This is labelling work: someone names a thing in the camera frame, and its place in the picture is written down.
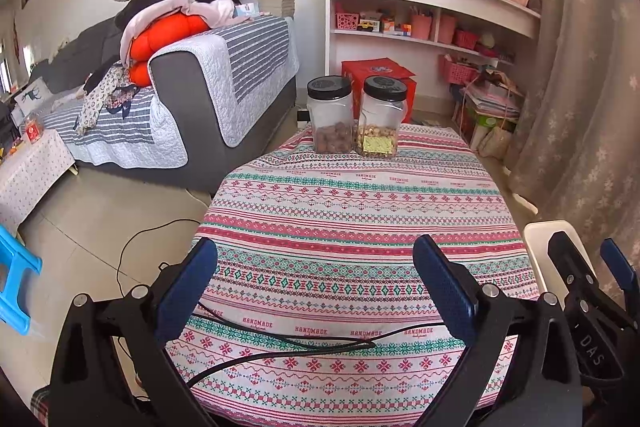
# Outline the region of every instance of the yellow label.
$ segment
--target yellow label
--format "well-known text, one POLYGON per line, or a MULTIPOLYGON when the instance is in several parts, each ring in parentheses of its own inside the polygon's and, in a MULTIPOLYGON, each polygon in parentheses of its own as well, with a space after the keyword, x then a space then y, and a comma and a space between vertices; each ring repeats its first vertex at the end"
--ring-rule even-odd
POLYGON ((394 141, 390 136, 365 136, 362 150, 391 154, 394 151, 394 141))

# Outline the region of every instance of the tiled floor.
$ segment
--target tiled floor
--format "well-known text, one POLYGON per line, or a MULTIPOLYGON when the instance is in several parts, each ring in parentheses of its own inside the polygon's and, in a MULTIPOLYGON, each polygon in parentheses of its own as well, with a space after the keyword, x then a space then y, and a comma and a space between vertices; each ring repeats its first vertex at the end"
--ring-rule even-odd
MULTIPOLYGON (((446 119, 436 118, 444 125, 446 119)), ((296 112, 291 111, 278 129, 268 150, 275 149, 296 131, 296 112)), ((482 159, 522 229, 534 215, 518 204, 506 189, 502 166, 482 159)), ((92 169, 78 176, 67 172, 47 193, 20 226, 27 247, 43 260, 38 277, 26 280, 24 305, 31 315, 26 337, 0 323, 0 366, 25 402, 33 391, 49 382, 60 328, 72 298, 89 293, 94 300, 119 295, 116 267, 120 252, 136 232, 187 217, 201 220, 209 204, 207 194, 198 201, 185 190, 127 180, 92 169)), ((141 234, 124 253, 120 282, 127 292, 137 283, 152 283, 162 262, 178 263, 191 246, 197 225, 175 223, 141 234)), ((134 382, 129 359, 122 354, 127 380, 135 394, 142 391, 134 382)))

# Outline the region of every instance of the metal screw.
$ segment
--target metal screw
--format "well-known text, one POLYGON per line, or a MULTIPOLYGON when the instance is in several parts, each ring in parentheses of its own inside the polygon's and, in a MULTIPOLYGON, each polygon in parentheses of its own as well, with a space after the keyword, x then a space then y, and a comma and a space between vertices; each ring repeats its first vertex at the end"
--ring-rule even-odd
POLYGON ((131 290, 131 296, 134 299, 142 299, 148 293, 149 293, 149 288, 147 288, 145 285, 142 285, 142 284, 139 286, 136 286, 131 290))
POLYGON ((550 306, 555 306, 556 304, 558 304, 558 297, 556 297, 556 295, 551 292, 546 292, 542 298, 545 299, 545 302, 550 306))
POLYGON ((76 295, 74 297, 74 306, 78 306, 78 307, 84 306, 86 304, 87 300, 88 300, 88 297, 84 293, 76 295))
POLYGON ((487 297, 495 298, 500 295, 500 290, 495 284, 489 283, 482 286, 482 293, 484 293, 487 297))

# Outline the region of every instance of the white plastic container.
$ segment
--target white plastic container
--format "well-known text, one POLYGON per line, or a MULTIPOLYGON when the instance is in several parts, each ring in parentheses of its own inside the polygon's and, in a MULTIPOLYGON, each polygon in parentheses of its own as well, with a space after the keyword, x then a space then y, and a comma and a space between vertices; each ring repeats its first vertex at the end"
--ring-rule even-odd
POLYGON ((353 150, 353 95, 348 79, 320 76, 306 84, 314 149, 320 154, 353 150))
POLYGON ((364 82, 356 151, 362 156, 391 158, 398 152, 398 132, 406 115, 406 86, 388 76, 364 82))

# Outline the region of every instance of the patterned tablecloth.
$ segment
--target patterned tablecloth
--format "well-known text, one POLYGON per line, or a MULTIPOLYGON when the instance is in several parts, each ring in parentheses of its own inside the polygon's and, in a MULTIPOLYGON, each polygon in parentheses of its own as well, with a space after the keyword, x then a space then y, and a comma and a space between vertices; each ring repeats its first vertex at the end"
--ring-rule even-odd
MULTIPOLYGON (((538 295, 500 192, 453 130, 403 125, 398 156, 383 161, 317 155, 307 129, 223 181, 197 232, 219 254, 202 301, 274 333, 372 337, 437 322, 412 263, 423 233, 480 283, 538 295)), ((495 399, 513 347, 505 342, 482 403, 495 399)), ((463 348, 445 327, 423 327, 366 351, 243 363, 193 392, 251 425, 412 425, 463 348)), ((167 344, 185 380, 225 360, 290 349, 197 317, 167 344)))
POLYGON ((75 161, 54 129, 46 129, 36 143, 26 135, 22 140, 20 149, 0 164, 0 225, 12 235, 75 161))

